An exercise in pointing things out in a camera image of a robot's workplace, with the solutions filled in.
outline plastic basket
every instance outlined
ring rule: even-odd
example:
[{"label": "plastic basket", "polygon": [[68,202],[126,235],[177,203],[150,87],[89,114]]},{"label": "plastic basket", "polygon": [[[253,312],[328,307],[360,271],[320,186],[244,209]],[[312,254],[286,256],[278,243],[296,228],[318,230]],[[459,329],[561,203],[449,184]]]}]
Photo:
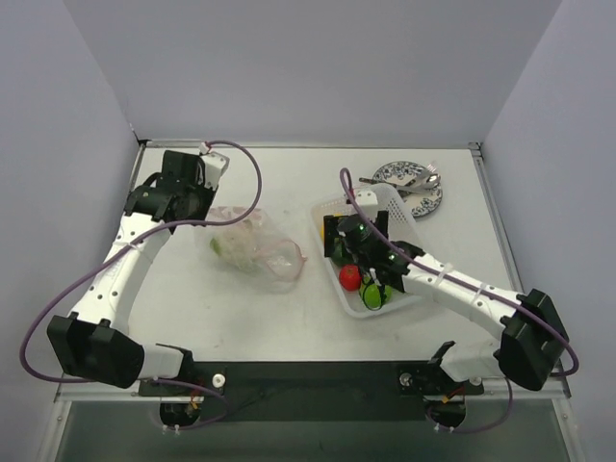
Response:
[{"label": "plastic basket", "polygon": [[[422,246],[422,241],[417,232],[415,219],[413,218],[410,209],[406,206],[398,192],[390,185],[377,184],[366,188],[356,188],[356,191],[362,189],[370,189],[378,198],[379,210],[387,210],[389,212],[389,238],[392,241],[407,241],[408,243]],[[317,245],[321,250],[321,255],[324,253],[323,242],[321,240],[321,226],[323,217],[327,215],[352,215],[354,209],[352,205],[347,204],[347,199],[340,195],[335,195],[325,200],[316,203],[310,209],[310,220],[312,234],[317,241]],[[417,295],[402,294],[394,290],[391,300],[385,303],[380,310],[369,310],[364,305],[361,297],[357,292],[347,292],[338,282],[338,273],[340,269],[336,267],[329,258],[322,257],[325,264],[325,269],[329,275],[336,293],[343,305],[345,311],[354,318],[369,318],[372,316],[384,315],[392,311],[405,308],[413,303],[421,300]]]}]

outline red tomato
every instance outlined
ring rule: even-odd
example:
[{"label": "red tomato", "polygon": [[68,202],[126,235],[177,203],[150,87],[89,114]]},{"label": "red tomato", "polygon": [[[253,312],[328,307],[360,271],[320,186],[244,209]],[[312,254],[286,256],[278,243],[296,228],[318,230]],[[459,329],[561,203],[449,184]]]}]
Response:
[{"label": "red tomato", "polygon": [[362,285],[362,276],[356,265],[344,265],[340,270],[338,280],[340,285],[349,292],[359,291],[359,287]]}]

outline gray wall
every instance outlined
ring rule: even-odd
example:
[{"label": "gray wall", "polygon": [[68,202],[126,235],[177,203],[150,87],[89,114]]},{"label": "gray wall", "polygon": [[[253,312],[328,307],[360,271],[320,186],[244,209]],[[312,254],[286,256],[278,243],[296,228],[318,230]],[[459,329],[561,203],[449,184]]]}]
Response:
[{"label": "gray wall", "polygon": [[614,460],[616,3],[565,0],[485,143],[526,288],[554,295],[581,356],[573,406]]},{"label": "gray wall", "polygon": [[65,0],[142,138],[482,141],[559,0]]},{"label": "gray wall", "polygon": [[[61,0],[1,2],[0,57],[0,460],[30,461],[55,386],[19,367],[21,338],[103,257],[137,147]],[[32,362],[59,373],[43,337]]]}]

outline plate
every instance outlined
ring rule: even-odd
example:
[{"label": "plate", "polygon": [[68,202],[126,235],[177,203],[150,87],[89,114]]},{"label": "plate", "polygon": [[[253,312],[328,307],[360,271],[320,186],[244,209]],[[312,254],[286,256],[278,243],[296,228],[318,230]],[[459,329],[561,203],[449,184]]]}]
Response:
[{"label": "plate", "polygon": [[[379,168],[372,176],[372,179],[405,186],[424,170],[424,166],[410,161],[390,162]],[[404,199],[406,205],[410,207],[413,217],[425,217],[441,205],[443,186],[439,184],[436,188],[422,193],[399,191],[399,194]]]}]

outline white table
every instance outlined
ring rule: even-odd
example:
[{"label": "white table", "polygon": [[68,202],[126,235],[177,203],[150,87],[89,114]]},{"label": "white table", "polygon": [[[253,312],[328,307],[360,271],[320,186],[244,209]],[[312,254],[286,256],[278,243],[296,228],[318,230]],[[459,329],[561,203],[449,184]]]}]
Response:
[{"label": "white table", "polygon": [[[145,150],[137,184],[159,171],[164,149]],[[214,205],[247,205],[256,180],[239,151],[231,157]],[[448,340],[488,334],[458,315],[426,302],[369,320],[349,317],[340,306],[309,233],[307,212],[342,190],[339,170],[372,176],[381,165],[436,161],[444,199],[419,221],[425,247],[442,261],[491,284],[510,288],[507,270],[469,150],[252,149],[263,171],[259,206],[308,257],[296,287],[272,294],[233,270],[219,271],[195,251],[194,230],[180,228],[157,257],[136,300],[131,335],[141,343],[188,348],[201,361],[427,359]]]}]

